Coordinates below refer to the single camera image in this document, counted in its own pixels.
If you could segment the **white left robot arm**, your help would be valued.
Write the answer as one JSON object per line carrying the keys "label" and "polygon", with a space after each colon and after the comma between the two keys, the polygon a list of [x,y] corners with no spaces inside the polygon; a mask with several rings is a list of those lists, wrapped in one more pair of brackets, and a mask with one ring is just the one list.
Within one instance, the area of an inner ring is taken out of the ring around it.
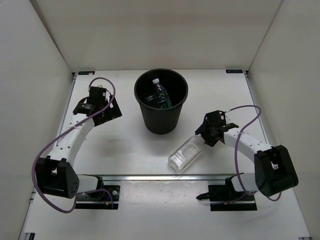
{"label": "white left robot arm", "polygon": [[87,192],[93,200],[100,200],[105,188],[97,176],[78,175],[73,166],[88,133],[96,126],[121,117],[115,98],[94,105],[81,100],[69,122],[69,132],[57,141],[57,145],[46,157],[35,164],[35,177],[39,194],[72,199],[77,193]]}

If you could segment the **clear square plastic bottle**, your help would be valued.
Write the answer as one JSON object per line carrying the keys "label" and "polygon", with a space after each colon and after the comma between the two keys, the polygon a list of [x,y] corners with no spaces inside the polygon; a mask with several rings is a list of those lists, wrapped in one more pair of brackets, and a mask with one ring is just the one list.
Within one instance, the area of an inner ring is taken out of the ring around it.
{"label": "clear square plastic bottle", "polygon": [[168,165],[182,173],[200,155],[205,141],[200,135],[193,135],[168,157]]}

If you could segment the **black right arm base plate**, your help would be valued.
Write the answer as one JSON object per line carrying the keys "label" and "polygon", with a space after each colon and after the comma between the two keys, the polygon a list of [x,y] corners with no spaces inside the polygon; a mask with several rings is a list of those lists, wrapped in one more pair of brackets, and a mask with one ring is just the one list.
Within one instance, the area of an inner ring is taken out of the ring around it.
{"label": "black right arm base plate", "polygon": [[196,197],[198,201],[209,200],[211,212],[243,212],[257,211],[254,196],[245,194],[244,191],[235,191],[228,183],[210,184],[208,191]]}

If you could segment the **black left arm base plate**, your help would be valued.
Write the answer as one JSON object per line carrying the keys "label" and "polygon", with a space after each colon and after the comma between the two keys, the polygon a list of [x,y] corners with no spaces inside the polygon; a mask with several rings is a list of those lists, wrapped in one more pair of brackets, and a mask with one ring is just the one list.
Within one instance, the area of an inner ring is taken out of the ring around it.
{"label": "black left arm base plate", "polygon": [[119,208],[121,185],[119,182],[104,184],[110,196],[102,191],[84,194],[77,197],[75,209],[79,210],[117,210]]}

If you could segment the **clear bottle dark green label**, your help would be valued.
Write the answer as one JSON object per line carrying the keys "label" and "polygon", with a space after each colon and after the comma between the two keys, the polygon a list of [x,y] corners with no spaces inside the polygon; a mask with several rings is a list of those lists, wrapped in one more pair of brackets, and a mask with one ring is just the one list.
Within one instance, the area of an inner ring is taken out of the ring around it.
{"label": "clear bottle dark green label", "polygon": [[160,80],[158,78],[154,79],[152,83],[155,86],[155,99],[157,102],[157,105],[160,109],[168,109],[172,107],[172,103],[169,97],[169,94],[167,90],[164,88],[164,86],[160,83]]}

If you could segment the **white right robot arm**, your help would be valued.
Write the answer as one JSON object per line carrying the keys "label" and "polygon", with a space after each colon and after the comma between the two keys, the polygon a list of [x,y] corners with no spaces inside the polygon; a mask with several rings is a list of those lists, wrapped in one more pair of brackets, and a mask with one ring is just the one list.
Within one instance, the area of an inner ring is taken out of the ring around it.
{"label": "white right robot arm", "polygon": [[245,192],[260,192],[265,197],[271,197],[299,184],[286,147],[272,146],[253,138],[235,123],[227,123],[222,111],[207,113],[195,134],[210,147],[222,142],[234,148],[235,156],[241,153],[253,162],[253,173],[237,170],[235,176],[225,179],[224,193],[230,200],[238,199]]}

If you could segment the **clear bottle blue label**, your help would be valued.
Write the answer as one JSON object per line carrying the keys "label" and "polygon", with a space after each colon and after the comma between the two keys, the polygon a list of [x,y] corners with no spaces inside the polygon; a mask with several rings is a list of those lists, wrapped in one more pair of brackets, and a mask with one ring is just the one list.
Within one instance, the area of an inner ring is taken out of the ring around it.
{"label": "clear bottle blue label", "polygon": [[143,101],[147,104],[147,103],[150,103],[150,102],[154,102],[156,99],[155,99],[155,95],[154,94],[151,94],[149,96],[146,96]]}

